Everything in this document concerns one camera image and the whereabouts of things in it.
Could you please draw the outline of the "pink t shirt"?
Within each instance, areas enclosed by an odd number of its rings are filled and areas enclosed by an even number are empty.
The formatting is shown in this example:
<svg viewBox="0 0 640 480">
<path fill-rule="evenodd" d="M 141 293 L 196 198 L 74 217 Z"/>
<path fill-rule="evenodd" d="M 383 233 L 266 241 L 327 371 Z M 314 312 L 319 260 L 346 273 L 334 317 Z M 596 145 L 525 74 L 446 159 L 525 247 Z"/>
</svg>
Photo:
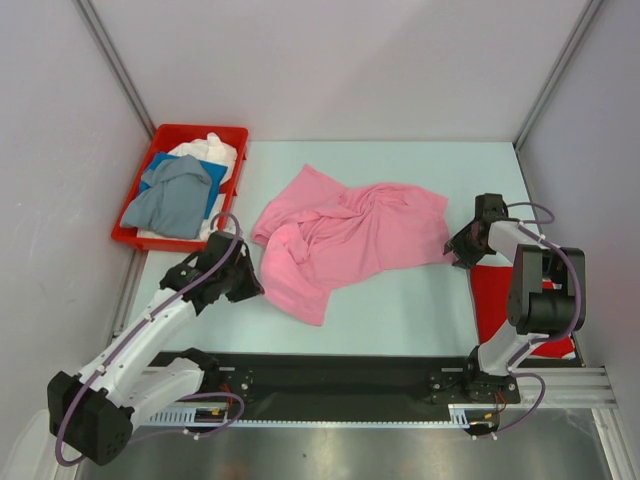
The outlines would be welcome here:
<svg viewBox="0 0 640 480">
<path fill-rule="evenodd" d="M 446 197 L 422 187 L 346 187 L 305 166 L 258 218 L 266 299 L 313 326 L 333 290 L 386 270 L 447 264 Z"/>
</svg>

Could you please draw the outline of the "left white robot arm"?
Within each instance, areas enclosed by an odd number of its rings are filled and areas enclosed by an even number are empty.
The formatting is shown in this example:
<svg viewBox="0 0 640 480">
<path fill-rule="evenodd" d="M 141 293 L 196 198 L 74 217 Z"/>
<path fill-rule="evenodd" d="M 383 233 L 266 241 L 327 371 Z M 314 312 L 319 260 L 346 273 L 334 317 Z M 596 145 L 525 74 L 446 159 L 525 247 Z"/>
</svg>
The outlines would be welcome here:
<svg viewBox="0 0 640 480">
<path fill-rule="evenodd" d="M 57 373 L 47 386 L 55 458 L 65 467 L 116 458 L 147 420 L 181 400 L 243 399 L 224 384 L 218 361 L 190 348 L 148 378 L 150 362 L 179 331 L 220 298 L 231 303 L 263 294 L 239 234 L 213 233 L 205 249 L 170 268 L 150 303 L 78 373 Z"/>
</svg>

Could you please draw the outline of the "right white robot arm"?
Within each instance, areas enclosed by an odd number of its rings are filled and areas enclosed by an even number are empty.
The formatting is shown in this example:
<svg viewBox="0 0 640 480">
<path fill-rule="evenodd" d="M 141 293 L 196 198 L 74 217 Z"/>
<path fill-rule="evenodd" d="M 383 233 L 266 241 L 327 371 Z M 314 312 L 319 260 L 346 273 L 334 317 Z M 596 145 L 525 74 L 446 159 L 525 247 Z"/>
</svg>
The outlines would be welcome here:
<svg viewBox="0 0 640 480">
<path fill-rule="evenodd" d="M 517 402 L 517 367 L 539 346 L 564 340 L 584 324 L 585 253 L 534 233 L 495 193 L 475 198 L 473 219 L 447 241 L 444 252 L 469 272 L 486 256 L 501 255 L 511 263 L 505 320 L 472 350 L 454 386 L 473 403 L 502 395 Z"/>
</svg>

